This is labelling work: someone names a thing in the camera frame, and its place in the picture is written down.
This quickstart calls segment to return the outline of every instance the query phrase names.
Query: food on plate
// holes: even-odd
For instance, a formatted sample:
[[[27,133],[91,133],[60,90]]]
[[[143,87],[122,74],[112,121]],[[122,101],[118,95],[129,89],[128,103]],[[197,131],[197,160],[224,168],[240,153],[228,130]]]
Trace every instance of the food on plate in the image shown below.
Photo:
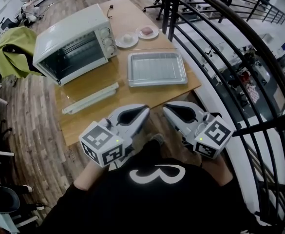
[[[144,35],[148,36],[148,35],[153,33],[153,30],[150,27],[144,27],[144,28],[141,29],[141,32]]]
[[[124,41],[125,43],[131,43],[132,40],[133,40],[133,37],[132,37],[131,35],[129,35],[129,34],[125,34],[125,35],[123,36],[123,41]]]

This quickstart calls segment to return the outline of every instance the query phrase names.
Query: black shirt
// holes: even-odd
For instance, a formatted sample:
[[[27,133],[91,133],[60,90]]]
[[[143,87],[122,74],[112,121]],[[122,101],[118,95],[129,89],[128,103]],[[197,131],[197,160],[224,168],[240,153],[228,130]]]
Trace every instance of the black shirt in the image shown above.
[[[235,180],[220,187],[197,166],[161,159],[129,162],[105,173],[88,192],[71,185],[39,232],[228,234],[257,225]]]

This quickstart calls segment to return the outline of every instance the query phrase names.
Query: pink food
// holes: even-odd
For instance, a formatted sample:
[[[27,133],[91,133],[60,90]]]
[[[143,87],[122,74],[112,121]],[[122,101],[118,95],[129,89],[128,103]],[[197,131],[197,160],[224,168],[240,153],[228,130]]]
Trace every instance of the pink food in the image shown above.
[[[144,27],[144,28],[141,29],[141,32],[144,35],[148,36],[148,35],[153,33],[153,30],[150,27]]]

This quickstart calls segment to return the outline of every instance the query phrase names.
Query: white logo on shirt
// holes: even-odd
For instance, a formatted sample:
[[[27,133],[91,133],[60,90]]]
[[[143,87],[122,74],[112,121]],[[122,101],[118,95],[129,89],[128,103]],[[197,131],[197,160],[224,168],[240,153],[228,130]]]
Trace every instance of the white logo on shirt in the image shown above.
[[[186,174],[186,169],[182,166],[178,165],[156,165],[156,166],[168,166],[168,167],[177,168],[179,170],[179,174],[176,175],[175,177],[170,177],[167,176],[161,169],[157,169],[154,173],[145,177],[138,176],[137,175],[138,170],[132,170],[129,172],[129,176],[134,182],[138,184],[148,184],[153,180],[155,180],[157,177],[160,177],[167,184],[174,184],[179,182]]]

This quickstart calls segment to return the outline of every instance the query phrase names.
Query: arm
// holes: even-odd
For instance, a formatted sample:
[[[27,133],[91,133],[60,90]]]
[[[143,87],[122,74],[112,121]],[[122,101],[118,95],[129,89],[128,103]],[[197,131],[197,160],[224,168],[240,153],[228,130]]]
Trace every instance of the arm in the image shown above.
[[[42,225],[38,229],[39,233],[48,233],[57,228],[60,232],[67,231],[65,222],[72,222],[77,212],[82,206],[82,201],[87,191],[93,186],[97,179],[106,169],[99,167],[92,160],[88,163],[82,173],[77,177],[65,194],[58,200],[56,206],[48,213]]]
[[[73,185],[82,191],[88,191],[104,171],[104,168],[90,161]]]
[[[232,224],[237,228],[236,232],[248,230],[254,234],[273,234],[279,232],[282,228],[279,226],[262,226],[252,214],[242,196],[239,182],[233,177],[224,159],[218,156],[215,160],[203,159],[202,168],[206,170],[220,185],[219,205],[221,208],[220,222],[225,223],[230,218],[227,226]]]

